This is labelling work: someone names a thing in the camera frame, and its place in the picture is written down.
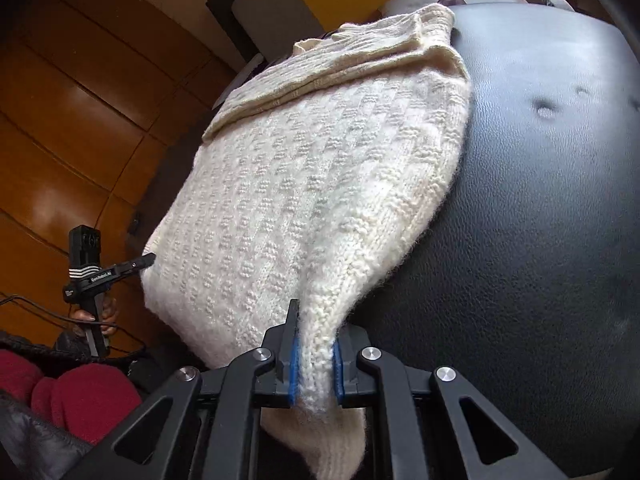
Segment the leather seat cushion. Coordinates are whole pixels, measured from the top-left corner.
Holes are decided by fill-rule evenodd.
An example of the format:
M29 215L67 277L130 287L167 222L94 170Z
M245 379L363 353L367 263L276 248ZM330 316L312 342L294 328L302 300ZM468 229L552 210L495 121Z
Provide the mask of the leather seat cushion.
M25 480L62 478L92 448L1 390L0 428L0 442Z
M640 66L552 7L457 6L475 109L428 232L351 322L458 368L569 476L640 422Z

